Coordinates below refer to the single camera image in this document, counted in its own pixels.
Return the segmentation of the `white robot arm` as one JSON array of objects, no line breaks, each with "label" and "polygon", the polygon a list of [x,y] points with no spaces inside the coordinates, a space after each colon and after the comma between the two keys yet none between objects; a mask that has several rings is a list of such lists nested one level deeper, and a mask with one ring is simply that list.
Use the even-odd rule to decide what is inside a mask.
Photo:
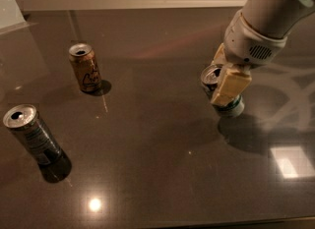
[{"label": "white robot arm", "polygon": [[225,30],[213,63],[221,66],[213,105],[226,106],[251,83],[250,70],[271,62],[315,0],[247,0]]}]

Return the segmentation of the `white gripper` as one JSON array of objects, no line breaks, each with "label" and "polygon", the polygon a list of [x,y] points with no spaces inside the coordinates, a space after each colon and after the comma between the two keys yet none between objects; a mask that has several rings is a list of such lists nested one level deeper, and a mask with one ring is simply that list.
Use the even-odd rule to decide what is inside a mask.
[{"label": "white gripper", "polygon": [[286,41],[286,37],[269,38],[255,31],[246,22],[242,11],[237,11],[213,58],[213,64],[223,65],[211,99],[213,105],[227,106],[233,101],[252,82],[248,65],[265,66],[282,51]]}]

